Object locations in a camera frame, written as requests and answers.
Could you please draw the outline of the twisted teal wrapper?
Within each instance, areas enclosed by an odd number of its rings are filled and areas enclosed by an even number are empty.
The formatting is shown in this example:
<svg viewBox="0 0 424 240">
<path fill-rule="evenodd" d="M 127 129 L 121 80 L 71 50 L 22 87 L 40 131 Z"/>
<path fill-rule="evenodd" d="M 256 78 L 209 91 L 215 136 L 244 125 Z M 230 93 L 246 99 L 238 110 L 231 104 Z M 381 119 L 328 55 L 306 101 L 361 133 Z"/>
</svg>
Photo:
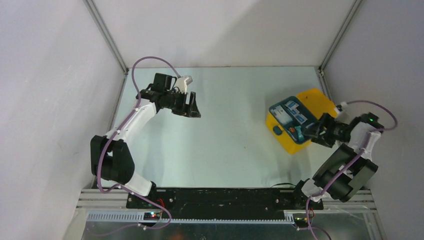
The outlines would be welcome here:
<svg viewBox="0 0 424 240">
<path fill-rule="evenodd" d="M 302 133 L 302 127 L 300 125 L 294 127 L 296 130 L 297 135 L 297 141 L 299 144 L 303 143 L 305 141 L 305 137 Z"/>
</svg>

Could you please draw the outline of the yellow medicine kit box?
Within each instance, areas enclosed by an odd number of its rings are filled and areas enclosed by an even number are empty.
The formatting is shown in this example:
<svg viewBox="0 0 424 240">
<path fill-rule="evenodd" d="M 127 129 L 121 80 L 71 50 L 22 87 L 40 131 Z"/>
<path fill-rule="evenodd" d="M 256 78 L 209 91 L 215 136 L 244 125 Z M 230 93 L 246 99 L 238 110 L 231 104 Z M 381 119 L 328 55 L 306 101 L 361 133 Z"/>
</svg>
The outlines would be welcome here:
<svg viewBox="0 0 424 240">
<path fill-rule="evenodd" d="M 324 113 L 336 117 L 336 105 L 319 89 L 311 88 L 271 105 L 265 125 L 285 151 L 293 155 L 311 143 L 303 132 Z"/>
</svg>

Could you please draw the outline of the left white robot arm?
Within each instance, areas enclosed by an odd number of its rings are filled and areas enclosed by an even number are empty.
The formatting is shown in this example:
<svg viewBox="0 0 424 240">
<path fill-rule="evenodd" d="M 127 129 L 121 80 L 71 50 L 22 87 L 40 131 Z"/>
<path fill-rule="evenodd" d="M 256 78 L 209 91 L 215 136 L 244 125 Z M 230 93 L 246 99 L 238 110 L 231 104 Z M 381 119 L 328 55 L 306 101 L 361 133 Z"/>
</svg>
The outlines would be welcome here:
<svg viewBox="0 0 424 240">
<path fill-rule="evenodd" d="M 91 172 L 97 181 L 112 181 L 123 186 L 131 194 L 138 194 L 138 201 L 145 208 L 153 208 L 158 194 L 152 191 L 155 184 L 136 172 L 135 157 L 131 147 L 136 135 L 160 110 L 170 109 L 174 115 L 200 118 L 196 93 L 188 92 L 191 76 L 171 76 L 156 73 L 153 83 L 141 89 L 134 106 L 125 119 L 104 135 L 95 135 L 90 141 Z"/>
</svg>

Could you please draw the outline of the white labelled packet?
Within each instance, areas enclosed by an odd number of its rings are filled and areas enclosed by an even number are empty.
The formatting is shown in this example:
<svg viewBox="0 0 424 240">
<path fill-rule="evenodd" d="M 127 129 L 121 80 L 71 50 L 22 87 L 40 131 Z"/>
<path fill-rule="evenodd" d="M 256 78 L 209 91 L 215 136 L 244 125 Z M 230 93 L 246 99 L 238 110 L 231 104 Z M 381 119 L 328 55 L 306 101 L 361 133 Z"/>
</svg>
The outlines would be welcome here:
<svg viewBox="0 0 424 240">
<path fill-rule="evenodd" d="M 292 117 L 281 105 L 273 106 L 269 109 L 269 111 L 281 125 L 286 125 L 293 121 Z"/>
</svg>

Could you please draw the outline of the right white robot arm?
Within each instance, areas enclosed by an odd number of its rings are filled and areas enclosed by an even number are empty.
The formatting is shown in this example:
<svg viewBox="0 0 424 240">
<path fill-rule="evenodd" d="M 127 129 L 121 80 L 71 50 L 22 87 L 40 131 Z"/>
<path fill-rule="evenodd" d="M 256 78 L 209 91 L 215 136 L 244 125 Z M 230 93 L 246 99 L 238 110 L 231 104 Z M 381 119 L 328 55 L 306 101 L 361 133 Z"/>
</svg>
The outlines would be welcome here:
<svg viewBox="0 0 424 240">
<path fill-rule="evenodd" d="M 378 116 L 364 113 L 350 123 L 343 123 L 324 113 L 321 118 L 302 131 L 313 143 L 331 148 L 340 146 L 318 168 L 312 178 L 301 180 L 291 194 L 291 204 L 304 209 L 312 201 L 324 196 L 347 202 L 377 172 L 372 161 L 372 149 L 382 136 L 384 126 Z"/>
</svg>

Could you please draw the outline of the teal divided plastic tray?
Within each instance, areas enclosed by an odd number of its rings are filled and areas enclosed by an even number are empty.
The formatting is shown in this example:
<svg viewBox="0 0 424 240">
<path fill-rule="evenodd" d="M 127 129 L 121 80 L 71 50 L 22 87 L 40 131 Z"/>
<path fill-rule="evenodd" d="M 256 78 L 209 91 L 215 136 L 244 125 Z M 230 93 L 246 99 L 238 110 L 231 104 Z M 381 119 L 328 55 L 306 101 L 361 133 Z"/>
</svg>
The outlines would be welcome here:
<svg viewBox="0 0 424 240">
<path fill-rule="evenodd" d="M 285 103 L 287 103 L 288 101 L 294 101 L 296 103 L 298 103 L 298 107 L 297 110 L 300 112 L 300 114 L 304 115 L 307 118 L 307 121 L 304 124 L 300 124 L 294 117 L 294 115 L 292 115 L 289 111 L 289 109 L 285 106 Z M 292 117 L 292 122 L 285 124 L 285 125 L 281 125 L 276 119 L 275 117 L 270 113 L 270 108 L 271 107 L 275 107 L 275 106 L 282 106 L 283 109 Z M 288 136 L 291 138 L 291 140 L 294 141 L 295 144 L 298 144 L 298 140 L 297 140 L 297 134 L 296 134 L 296 130 L 294 133 L 291 133 L 289 131 L 289 128 L 294 128 L 295 126 L 301 126 L 301 131 L 303 131 L 307 125 L 311 124 L 311 123 L 315 123 L 317 122 L 317 118 L 308 110 L 308 108 L 295 96 L 290 96 L 274 105 L 272 105 L 271 107 L 269 107 L 268 111 L 270 113 L 271 119 L 272 120 L 276 120 L 276 123 L 272 123 L 271 124 L 271 132 L 276 134 L 277 136 L 281 136 L 283 133 L 287 133 Z M 304 142 L 301 144 L 306 143 L 310 138 L 309 137 L 305 137 L 304 136 Z"/>
</svg>

